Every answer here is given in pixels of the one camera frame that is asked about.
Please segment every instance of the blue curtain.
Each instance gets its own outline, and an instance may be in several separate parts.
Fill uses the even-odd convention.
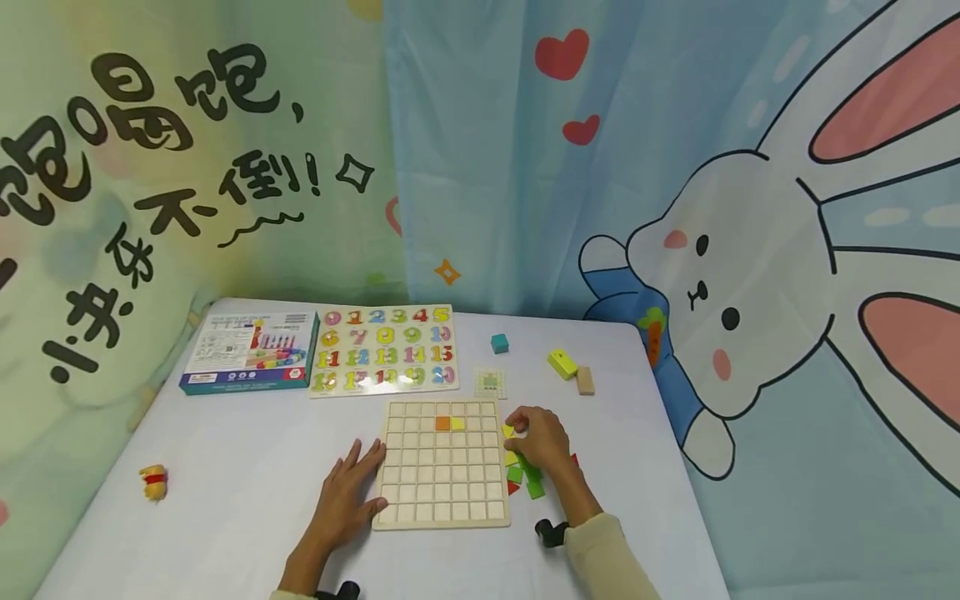
[[[955,597],[960,4],[384,8],[411,300],[635,324],[734,597]]]

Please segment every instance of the beige sleeve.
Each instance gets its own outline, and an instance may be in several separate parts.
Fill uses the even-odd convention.
[[[593,600],[660,600],[613,515],[601,513],[566,530],[566,554]]]

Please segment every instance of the table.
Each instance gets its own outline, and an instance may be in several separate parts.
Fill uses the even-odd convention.
[[[210,310],[328,307],[224,299]],[[472,396],[475,367],[505,369],[502,415],[539,404],[561,417],[588,482],[664,600],[729,598],[636,330],[463,313],[455,323],[461,389],[430,396]],[[492,353],[496,333],[509,338],[508,353]],[[547,365],[557,347],[591,367],[596,396],[578,396]],[[330,466],[354,438],[372,442],[385,402],[399,397],[311,400],[303,389],[188,397],[171,376],[36,598],[265,600]],[[154,463],[170,472],[157,505],[137,475]],[[370,599],[586,598],[565,551],[541,548],[534,534],[541,518],[563,520],[553,489],[536,501],[521,489],[510,502],[506,529],[367,535],[334,555],[322,588],[350,579]]]

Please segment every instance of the rabbit eye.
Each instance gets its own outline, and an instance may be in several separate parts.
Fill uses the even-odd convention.
[[[697,256],[703,256],[707,253],[707,247],[710,245],[710,237],[701,235],[697,238]]]
[[[724,329],[733,331],[740,324],[740,311],[732,307],[725,308],[720,315],[720,322],[723,324]]]

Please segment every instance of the orange star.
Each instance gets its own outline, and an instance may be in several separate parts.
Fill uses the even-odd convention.
[[[444,262],[433,272],[443,277],[447,285],[453,285],[453,282],[460,278],[460,273],[453,268],[453,265],[447,259],[444,259]]]

